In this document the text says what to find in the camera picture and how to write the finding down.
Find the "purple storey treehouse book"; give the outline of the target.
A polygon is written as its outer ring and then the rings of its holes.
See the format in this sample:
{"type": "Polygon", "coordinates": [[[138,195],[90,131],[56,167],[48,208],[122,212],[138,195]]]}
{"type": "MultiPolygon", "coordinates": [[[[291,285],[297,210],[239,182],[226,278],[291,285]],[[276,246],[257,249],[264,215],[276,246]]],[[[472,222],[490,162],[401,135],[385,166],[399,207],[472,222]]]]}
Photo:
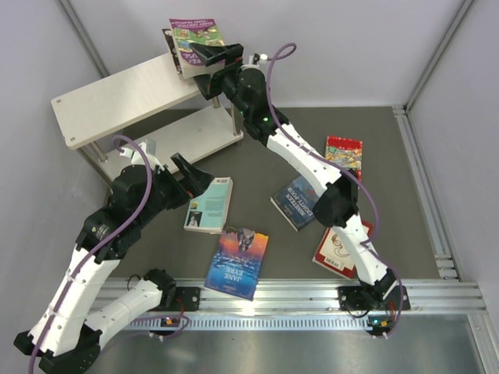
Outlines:
{"type": "Polygon", "coordinates": [[[215,47],[225,45],[214,19],[170,19],[169,23],[183,79],[213,74],[224,67],[224,61],[206,67],[190,47],[191,43],[215,47]]]}

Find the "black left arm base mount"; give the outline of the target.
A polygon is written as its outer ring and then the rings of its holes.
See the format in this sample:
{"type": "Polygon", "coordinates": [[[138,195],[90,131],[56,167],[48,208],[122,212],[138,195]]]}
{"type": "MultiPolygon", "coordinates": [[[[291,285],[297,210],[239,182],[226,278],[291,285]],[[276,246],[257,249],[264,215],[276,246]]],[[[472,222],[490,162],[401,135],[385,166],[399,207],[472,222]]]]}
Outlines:
{"type": "Polygon", "coordinates": [[[199,287],[177,287],[175,295],[168,299],[168,304],[162,301],[153,312],[195,312],[200,307],[199,287]]]}

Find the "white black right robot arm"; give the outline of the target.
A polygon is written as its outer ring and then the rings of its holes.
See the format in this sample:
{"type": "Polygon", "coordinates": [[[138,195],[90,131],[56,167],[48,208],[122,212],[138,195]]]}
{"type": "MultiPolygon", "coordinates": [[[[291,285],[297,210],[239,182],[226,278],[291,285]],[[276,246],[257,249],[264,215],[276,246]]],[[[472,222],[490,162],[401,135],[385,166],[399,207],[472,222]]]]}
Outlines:
{"type": "Polygon", "coordinates": [[[354,171],[327,161],[298,133],[291,122],[271,102],[270,72],[243,63],[241,44],[190,45],[201,65],[222,62],[223,68],[195,78],[209,100],[224,94],[240,112],[247,133],[293,166],[313,187],[319,199],[313,215],[323,226],[332,228],[346,247],[357,270],[361,304],[370,310],[382,309],[392,300],[393,290],[402,285],[396,272],[379,257],[373,239],[363,229],[359,213],[359,193],[366,187],[354,171]]]}

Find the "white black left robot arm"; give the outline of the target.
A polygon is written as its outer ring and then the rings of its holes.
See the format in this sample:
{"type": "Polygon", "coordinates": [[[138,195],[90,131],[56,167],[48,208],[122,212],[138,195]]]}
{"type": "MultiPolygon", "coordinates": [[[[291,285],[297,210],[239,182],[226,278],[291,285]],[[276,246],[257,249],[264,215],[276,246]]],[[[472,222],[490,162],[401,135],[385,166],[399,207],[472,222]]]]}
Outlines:
{"type": "Polygon", "coordinates": [[[164,270],[152,269],[137,286],[90,312],[99,291],[141,231],[159,213],[184,206],[202,195],[214,176],[192,166],[179,153],[171,159],[181,178],[167,167],[130,165],[111,183],[106,204],[85,221],[69,268],[48,309],[14,345],[45,373],[84,373],[104,346],[143,313],[169,309],[176,282],[164,270]]]}

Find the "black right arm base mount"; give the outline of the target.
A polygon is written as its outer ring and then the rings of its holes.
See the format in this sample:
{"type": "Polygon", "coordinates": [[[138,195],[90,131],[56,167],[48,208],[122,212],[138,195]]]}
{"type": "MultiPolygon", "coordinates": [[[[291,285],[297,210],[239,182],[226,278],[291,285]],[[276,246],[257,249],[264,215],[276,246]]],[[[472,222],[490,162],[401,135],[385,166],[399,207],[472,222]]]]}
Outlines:
{"type": "Polygon", "coordinates": [[[411,305],[406,287],[395,286],[391,293],[384,299],[375,299],[369,296],[361,286],[342,286],[338,288],[340,310],[344,312],[389,312],[391,307],[395,310],[399,306],[402,311],[410,310],[411,305]]]}

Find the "black treehouse book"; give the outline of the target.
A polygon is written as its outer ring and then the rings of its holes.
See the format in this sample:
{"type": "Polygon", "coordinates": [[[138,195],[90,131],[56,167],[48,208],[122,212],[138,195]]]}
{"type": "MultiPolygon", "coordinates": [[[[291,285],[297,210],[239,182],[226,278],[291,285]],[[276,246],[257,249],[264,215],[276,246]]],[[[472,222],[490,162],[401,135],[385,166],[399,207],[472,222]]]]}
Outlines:
{"type": "Polygon", "coordinates": [[[168,45],[168,49],[169,49],[170,55],[172,57],[172,61],[174,63],[175,69],[176,69],[177,73],[179,75],[181,75],[182,69],[181,69],[179,57],[178,57],[178,54],[177,54],[177,51],[175,48],[175,43],[173,41],[172,31],[170,29],[163,29],[162,34],[165,38],[166,44],[168,45]]]}

